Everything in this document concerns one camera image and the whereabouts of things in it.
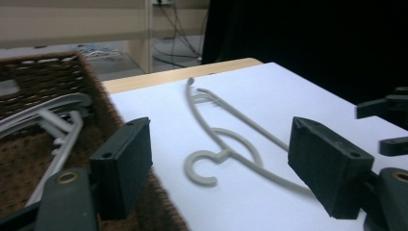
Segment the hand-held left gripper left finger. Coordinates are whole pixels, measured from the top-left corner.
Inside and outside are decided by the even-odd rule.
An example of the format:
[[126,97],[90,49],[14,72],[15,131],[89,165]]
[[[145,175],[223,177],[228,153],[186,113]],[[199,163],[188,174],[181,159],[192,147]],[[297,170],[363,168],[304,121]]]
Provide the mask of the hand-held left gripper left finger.
[[126,122],[90,157],[90,171],[99,185],[100,217],[125,219],[152,167],[150,119]]

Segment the brown wicker basket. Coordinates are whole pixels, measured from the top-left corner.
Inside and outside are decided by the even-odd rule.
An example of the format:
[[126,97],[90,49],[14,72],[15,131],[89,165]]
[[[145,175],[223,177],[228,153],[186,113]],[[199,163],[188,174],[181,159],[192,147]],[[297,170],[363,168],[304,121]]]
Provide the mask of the brown wicker basket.
[[[69,93],[85,93],[92,104],[66,167],[89,166],[88,158],[122,125],[104,88],[78,52],[0,58],[0,82],[13,81],[18,90],[0,90],[0,120]],[[24,209],[52,161],[52,137],[37,125],[0,139],[0,220]],[[150,172],[128,218],[101,220],[101,231],[189,231]]]

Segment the black curtain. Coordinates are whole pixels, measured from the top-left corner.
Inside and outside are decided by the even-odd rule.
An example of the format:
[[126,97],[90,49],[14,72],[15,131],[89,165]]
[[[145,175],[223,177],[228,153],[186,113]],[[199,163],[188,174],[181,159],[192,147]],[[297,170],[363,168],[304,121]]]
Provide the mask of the black curtain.
[[202,61],[274,62],[359,104],[408,87],[408,0],[210,0]]

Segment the grey plastic clothes hanger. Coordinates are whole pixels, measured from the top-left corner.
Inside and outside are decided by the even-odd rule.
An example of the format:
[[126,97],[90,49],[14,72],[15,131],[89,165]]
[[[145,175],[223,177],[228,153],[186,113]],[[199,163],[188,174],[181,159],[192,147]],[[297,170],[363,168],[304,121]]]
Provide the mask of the grey plastic clothes hanger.
[[54,144],[56,144],[58,148],[54,151],[54,158],[51,164],[26,202],[26,207],[40,201],[46,181],[49,177],[63,169],[79,137],[84,125],[82,117],[78,111],[70,111],[68,114],[71,118],[71,122],[63,120],[48,110],[39,111],[39,116],[42,118],[40,125],[55,138]]
[[85,109],[91,103],[91,98],[84,93],[70,93],[40,103],[0,120],[0,139],[34,124],[54,125],[64,132],[70,132],[73,126],[61,119],[60,115]]
[[[276,185],[285,188],[286,190],[292,191],[294,193],[302,194],[304,196],[313,197],[313,193],[310,189],[300,186],[292,181],[289,181],[277,174],[274,174],[264,168],[264,163],[261,155],[259,154],[256,147],[248,141],[245,137],[235,133],[231,130],[224,128],[211,127],[205,120],[203,115],[199,112],[196,104],[203,101],[211,101],[219,105],[223,110],[227,111],[230,115],[238,118],[243,123],[254,129],[256,132],[264,136],[267,140],[273,142],[275,145],[280,147],[285,151],[289,151],[289,146],[283,141],[279,140],[273,136],[269,131],[260,126],[258,123],[250,119],[248,116],[243,114],[238,109],[234,108],[232,105],[227,103],[221,97],[211,92],[210,90],[198,88],[198,94],[192,93],[192,85],[194,83],[193,78],[189,78],[185,86],[185,95],[187,98],[188,105],[190,107],[191,113],[195,117],[198,124],[205,131],[205,133],[220,147],[218,153],[214,153],[208,150],[198,150],[192,152],[185,162],[184,171],[187,177],[193,181],[193,183],[203,186],[203,187],[215,187],[217,185],[217,179],[214,176],[201,176],[195,172],[193,165],[204,159],[208,159],[216,164],[222,164],[228,159],[234,159],[240,162],[245,167],[251,169],[255,173],[258,173],[262,177],[268,179],[269,181],[275,183]],[[235,140],[242,144],[248,152],[251,154],[253,160],[249,161],[244,156],[242,156],[238,151],[234,150],[230,145],[222,140],[221,136],[225,136],[232,140]]]

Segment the beige desk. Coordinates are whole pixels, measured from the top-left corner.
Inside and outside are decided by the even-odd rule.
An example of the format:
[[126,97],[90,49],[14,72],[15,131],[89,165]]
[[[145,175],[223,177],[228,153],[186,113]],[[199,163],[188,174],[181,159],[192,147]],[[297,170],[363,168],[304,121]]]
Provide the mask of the beige desk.
[[175,16],[185,35],[201,35],[210,0],[0,0],[0,48],[125,40],[151,72],[153,38],[169,37]]

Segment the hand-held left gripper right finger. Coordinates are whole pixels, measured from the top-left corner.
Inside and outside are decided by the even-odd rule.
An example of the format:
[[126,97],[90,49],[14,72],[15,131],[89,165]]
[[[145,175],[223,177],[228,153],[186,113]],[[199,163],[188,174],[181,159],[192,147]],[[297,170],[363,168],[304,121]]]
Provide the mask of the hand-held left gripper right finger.
[[294,117],[288,164],[332,218],[355,219],[374,158],[323,124]]

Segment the white table mat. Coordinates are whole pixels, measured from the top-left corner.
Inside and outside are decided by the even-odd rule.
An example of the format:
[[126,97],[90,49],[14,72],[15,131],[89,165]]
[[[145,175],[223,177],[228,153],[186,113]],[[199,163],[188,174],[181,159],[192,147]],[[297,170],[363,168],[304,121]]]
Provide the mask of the white table mat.
[[[185,174],[183,163],[198,150],[218,153],[189,109],[187,80],[181,71],[107,81],[104,84],[124,120],[147,116],[153,169],[190,231],[363,231],[365,218],[329,217],[315,200],[274,184],[234,159],[195,163],[217,185],[202,187]],[[287,142],[292,120],[310,118],[329,127],[375,158],[373,169],[408,168],[408,157],[378,153],[381,140],[407,131],[375,116],[358,119],[353,104],[299,77],[278,64],[259,64],[227,72],[206,72],[195,89],[207,89]]]

